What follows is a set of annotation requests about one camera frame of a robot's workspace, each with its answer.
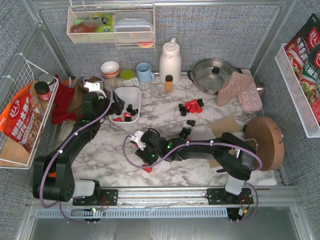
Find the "brown cardboard square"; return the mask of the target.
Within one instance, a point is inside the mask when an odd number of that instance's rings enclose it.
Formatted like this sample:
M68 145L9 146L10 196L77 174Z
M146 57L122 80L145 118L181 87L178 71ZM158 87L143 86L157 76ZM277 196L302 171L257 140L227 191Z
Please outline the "brown cardboard square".
M209 125L213 134L219 138L223 133L237 133L242 131L242 127L236 122L236 119L233 116L227 116L216 120L215 122Z

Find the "pink striped cloth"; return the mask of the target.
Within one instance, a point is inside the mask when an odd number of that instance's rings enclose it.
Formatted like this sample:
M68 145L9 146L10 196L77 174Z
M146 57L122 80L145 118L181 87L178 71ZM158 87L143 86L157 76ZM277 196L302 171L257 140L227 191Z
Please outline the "pink striped cloth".
M234 71L229 81L224 83L218 91L216 104L218 106L228 104L232 98L244 92L253 82L254 78L252 76Z

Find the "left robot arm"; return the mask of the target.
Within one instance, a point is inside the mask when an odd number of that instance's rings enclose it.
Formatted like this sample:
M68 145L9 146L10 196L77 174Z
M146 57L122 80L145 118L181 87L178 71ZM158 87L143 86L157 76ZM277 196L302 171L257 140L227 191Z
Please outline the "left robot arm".
M72 164L80 151L98 133L101 119L120 114L125 102L111 91L110 97L88 92L82 98L82 111L70 135L59 147L34 160L32 194L36 199L68 202L76 189Z

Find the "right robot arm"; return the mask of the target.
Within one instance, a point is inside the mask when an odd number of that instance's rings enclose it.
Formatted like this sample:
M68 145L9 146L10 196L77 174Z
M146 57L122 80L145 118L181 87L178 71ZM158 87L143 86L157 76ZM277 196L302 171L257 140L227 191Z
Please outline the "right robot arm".
M148 166L155 165L158 160L170 163L189 159L217 161L228 174L225 191L235 196L240 195L250 179L254 161L258 162L258 168L262 167L256 150L229 132L215 139L189 141L184 138L167 140L157 131L148 129L137 131L129 139L138 147L135 154Z

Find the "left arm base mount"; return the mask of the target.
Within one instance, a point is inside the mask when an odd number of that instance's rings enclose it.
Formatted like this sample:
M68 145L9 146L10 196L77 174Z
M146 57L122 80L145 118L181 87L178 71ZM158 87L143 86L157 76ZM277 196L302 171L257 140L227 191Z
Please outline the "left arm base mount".
M102 189L100 193L94 193L92 196L85 196L74 199L73 206L116 206L118 202L117 189Z

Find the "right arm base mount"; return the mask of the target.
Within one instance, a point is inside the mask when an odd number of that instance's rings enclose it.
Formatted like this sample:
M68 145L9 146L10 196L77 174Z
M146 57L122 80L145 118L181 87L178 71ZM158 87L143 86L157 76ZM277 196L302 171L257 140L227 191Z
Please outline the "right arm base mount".
M208 188L204 197L209 205L252 205L254 203L250 188L243 188L239 195L228 193L223 187Z

